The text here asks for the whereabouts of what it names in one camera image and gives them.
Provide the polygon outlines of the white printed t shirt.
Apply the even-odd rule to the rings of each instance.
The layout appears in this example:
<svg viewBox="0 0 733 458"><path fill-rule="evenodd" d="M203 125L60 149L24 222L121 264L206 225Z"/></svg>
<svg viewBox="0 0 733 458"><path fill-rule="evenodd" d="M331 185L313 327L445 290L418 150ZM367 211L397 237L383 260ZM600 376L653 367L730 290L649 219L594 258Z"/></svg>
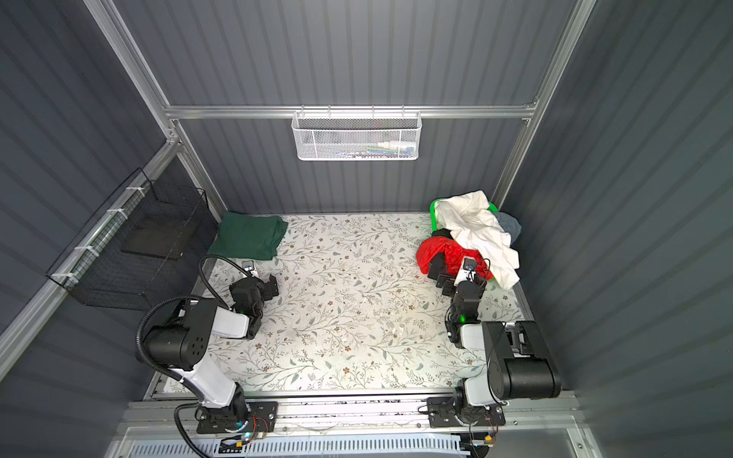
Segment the white printed t shirt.
<svg viewBox="0 0 733 458"><path fill-rule="evenodd" d="M448 229L463 248L476 250L488 260L490 271L502 289L512 289L518 282L519 255L496 219L490 212L489 199L481 191L473 191L451 198L441 198L437 204L438 229Z"/></svg>

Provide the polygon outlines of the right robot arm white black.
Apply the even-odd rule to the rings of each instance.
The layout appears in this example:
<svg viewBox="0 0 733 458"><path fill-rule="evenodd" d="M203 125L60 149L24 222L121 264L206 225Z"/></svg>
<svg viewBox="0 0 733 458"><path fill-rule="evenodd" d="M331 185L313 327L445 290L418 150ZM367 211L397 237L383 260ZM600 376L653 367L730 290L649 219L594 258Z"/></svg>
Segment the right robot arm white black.
<svg viewBox="0 0 733 458"><path fill-rule="evenodd" d="M458 274L451 276L440 253L429 262L428 277L450 297L444 318L449 341L459 349L482 352L486 359L477 374L459 381L452 395L427 400L431 427L496 431L505 424L503 408L509 400L559 396L561 379L536 322L479 319L487 281L475 259L465 257Z"/></svg>

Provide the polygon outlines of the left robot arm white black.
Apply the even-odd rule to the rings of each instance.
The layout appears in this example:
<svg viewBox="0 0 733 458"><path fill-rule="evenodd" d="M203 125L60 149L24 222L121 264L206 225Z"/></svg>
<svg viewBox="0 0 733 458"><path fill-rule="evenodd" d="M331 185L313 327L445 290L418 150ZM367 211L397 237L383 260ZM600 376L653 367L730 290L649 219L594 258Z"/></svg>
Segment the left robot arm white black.
<svg viewBox="0 0 733 458"><path fill-rule="evenodd" d="M229 286L231 309L216 298L185 296L159 303L139 323L137 358L194 393L202 432L247 429L254 420L240 384L208 354L212 337L252 340L263 323L265 303L280 295L277 279L245 276Z"/></svg>

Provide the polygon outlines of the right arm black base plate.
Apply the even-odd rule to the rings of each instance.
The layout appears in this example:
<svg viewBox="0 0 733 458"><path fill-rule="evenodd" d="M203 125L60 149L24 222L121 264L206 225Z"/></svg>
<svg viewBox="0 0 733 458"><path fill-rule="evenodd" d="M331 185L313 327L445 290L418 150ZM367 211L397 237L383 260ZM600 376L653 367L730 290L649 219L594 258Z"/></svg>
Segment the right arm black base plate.
<svg viewBox="0 0 733 458"><path fill-rule="evenodd" d="M427 416L433 429L449 427L504 427L506 419L497 405L470 406L452 396L429 397Z"/></svg>

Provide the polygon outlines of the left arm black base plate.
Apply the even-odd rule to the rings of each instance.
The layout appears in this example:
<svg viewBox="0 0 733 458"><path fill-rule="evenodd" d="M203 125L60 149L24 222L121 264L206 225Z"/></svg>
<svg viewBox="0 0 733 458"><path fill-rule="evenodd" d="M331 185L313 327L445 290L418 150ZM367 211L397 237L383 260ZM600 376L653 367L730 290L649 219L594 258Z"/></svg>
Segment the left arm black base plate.
<svg viewBox="0 0 733 458"><path fill-rule="evenodd" d="M279 404L247 402L230 408L199 408L195 413L198 434L270 433L274 431Z"/></svg>

